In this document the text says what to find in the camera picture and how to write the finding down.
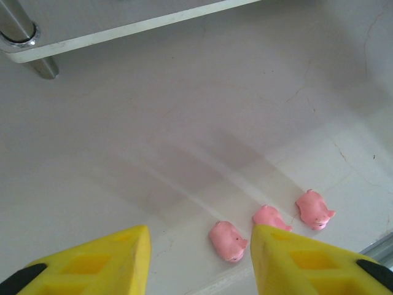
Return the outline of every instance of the chrome leg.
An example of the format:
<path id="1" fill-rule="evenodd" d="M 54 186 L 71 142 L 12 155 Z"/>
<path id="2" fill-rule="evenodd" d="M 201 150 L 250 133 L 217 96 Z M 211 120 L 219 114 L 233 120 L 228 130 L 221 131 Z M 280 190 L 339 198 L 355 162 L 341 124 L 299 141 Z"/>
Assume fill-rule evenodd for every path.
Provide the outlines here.
<path id="1" fill-rule="evenodd" d="M 17 0 L 0 0 L 0 34 L 4 42 L 16 47 L 34 46 L 39 33 L 38 26 L 30 20 Z M 29 64 L 44 79 L 53 79 L 59 73 L 52 57 Z"/>

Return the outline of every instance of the white surface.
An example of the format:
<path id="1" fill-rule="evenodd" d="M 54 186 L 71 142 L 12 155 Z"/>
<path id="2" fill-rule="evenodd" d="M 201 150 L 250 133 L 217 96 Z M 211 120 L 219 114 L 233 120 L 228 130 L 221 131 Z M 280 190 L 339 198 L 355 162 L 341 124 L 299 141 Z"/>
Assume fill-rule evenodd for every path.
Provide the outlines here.
<path id="1" fill-rule="evenodd" d="M 255 294 L 249 253 L 224 263 L 207 233 L 227 219 L 249 237 L 264 203 L 350 250 L 381 238 L 392 13 L 392 1 L 258 2 L 65 53 L 54 81 L 2 57 L 0 280 L 148 224 L 148 294 Z M 309 188 L 337 211 L 321 232 L 296 215 Z"/>
<path id="2" fill-rule="evenodd" d="M 34 47 L 0 42 L 17 63 L 37 60 L 258 0 L 21 0 L 41 36 Z"/>

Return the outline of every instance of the metal table leg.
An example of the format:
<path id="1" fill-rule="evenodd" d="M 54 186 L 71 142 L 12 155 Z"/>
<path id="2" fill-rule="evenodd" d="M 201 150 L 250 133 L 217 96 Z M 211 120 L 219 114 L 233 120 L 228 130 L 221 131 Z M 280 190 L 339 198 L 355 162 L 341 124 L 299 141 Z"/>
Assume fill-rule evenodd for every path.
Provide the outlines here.
<path id="1" fill-rule="evenodd" d="M 10 46 L 29 47 L 36 44 L 40 31 L 17 0 L 0 0 L 0 34 L 1 39 Z M 29 64 L 44 79 L 53 79 L 59 73 L 52 57 Z"/>

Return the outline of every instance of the white shelf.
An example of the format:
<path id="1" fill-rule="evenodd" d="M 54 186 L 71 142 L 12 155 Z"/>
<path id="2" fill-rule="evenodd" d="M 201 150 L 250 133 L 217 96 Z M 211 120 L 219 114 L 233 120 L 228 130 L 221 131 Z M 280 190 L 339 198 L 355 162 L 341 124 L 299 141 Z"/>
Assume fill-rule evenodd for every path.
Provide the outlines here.
<path id="1" fill-rule="evenodd" d="M 17 63 L 139 33 L 258 0 L 21 0 L 42 36 L 34 47 L 0 42 Z"/>

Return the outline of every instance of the pink pig toy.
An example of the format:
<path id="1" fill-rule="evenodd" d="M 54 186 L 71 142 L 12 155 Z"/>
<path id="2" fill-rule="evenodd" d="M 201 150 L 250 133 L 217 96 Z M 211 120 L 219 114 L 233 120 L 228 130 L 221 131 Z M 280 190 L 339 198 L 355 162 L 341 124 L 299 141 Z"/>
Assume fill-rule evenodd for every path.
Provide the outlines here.
<path id="1" fill-rule="evenodd" d="M 287 226 L 282 220 L 280 213 L 277 209 L 272 206 L 264 205 L 258 212 L 252 217 L 255 224 L 266 224 L 268 226 L 274 226 L 278 229 L 284 229 L 290 232 L 292 226 Z"/>
<path id="2" fill-rule="evenodd" d="M 219 221 L 210 230 L 209 238 L 217 254 L 225 261 L 238 262 L 244 254 L 248 241 L 243 240 L 238 230 L 228 221 Z"/>
<path id="3" fill-rule="evenodd" d="M 322 196 L 312 189 L 309 189 L 297 201 L 300 209 L 300 218 L 307 226 L 314 230 L 325 228 L 336 211 L 328 210 Z"/>

